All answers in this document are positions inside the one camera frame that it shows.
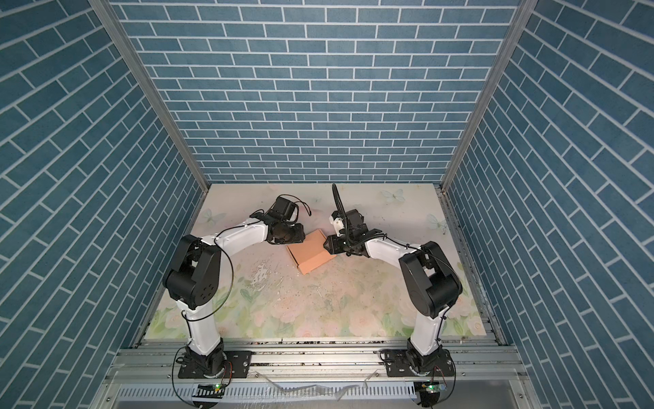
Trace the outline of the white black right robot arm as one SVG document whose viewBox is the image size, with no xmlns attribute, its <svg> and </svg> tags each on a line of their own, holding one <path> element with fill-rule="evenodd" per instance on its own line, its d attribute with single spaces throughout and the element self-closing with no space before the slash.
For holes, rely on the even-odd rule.
<svg viewBox="0 0 654 409">
<path fill-rule="evenodd" d="M 405 281 L 410 301 L 417 310 L 408 353 L 427 359 L 441 348 L 440 334 L 446 315 L 463 293 L 463 285 L 441 247 L 402 243 L 381 230 L 369 229 L 357 210 L 336 210 L 330 215 L 335 230 L 324 248 L 331 255 L 345 254 L 386 262 L 397 267 Z"/>
</svg>

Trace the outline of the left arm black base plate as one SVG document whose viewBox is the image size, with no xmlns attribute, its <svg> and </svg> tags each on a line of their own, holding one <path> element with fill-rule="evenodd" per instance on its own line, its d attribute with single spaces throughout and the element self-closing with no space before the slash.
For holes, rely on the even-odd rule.
<svg viewBox="0 0 654 409">
<path fill-rule="evenodd" d="M 190 349 L 175 359 L 180 379 L 246 378 L 250 370 L 250 351 L 218 351 L 208 356 L 198 355 Z"/>
</svg>

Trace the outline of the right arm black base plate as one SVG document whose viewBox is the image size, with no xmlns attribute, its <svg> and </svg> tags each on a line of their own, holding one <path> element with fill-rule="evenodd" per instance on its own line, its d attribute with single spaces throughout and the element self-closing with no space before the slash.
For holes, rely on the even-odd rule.
<svg viewBox="0 0 654 409">
<path fill-rule="evenodd" d="M 454 377 L 455 362 L 451 353 L 443 347 L 428 355 L 420 355 L 415 349 L 382 349 L 378 352 L 386 374 L 390 378 Z"/>
</svg>

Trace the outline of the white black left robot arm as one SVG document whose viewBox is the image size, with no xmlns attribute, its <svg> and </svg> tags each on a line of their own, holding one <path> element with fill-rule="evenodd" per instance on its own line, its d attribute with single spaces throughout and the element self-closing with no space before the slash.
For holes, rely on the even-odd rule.
<svg viewBox="0 0 654 409">
<path fill-rule="evenodd" d="M 175 300 L 187 323 L 188 350 L 199 358 L 221 356 L 221 336 L 213 315 L 212 300 L 220 284 L 221 261 L 226 259 L 235 274 L 232 256 L 259 243 L 299 244 L 306 238 L 298 222 L 300 207 L 309 205 L 298 197 L 281 194 L 266 211 L 253 212 L 244 222 L 204 237 L 182 237 L 163 278 L 163 286 Z"/>
</svg>

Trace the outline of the pink cardboard paper box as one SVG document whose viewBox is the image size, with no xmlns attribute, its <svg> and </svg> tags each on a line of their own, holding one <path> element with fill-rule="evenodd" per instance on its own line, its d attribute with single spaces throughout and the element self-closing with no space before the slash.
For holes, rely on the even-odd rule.
<svg viewBox="0 0 654 409">
<path fill-rule="evenodd" d="M 326 236 L 321 229 L 306 235 L 302 243 L 287 245 L 286 248 L 299 271 L 306 275 L 333 260 L 336 255 L 325 250 Z"/>
</svg>

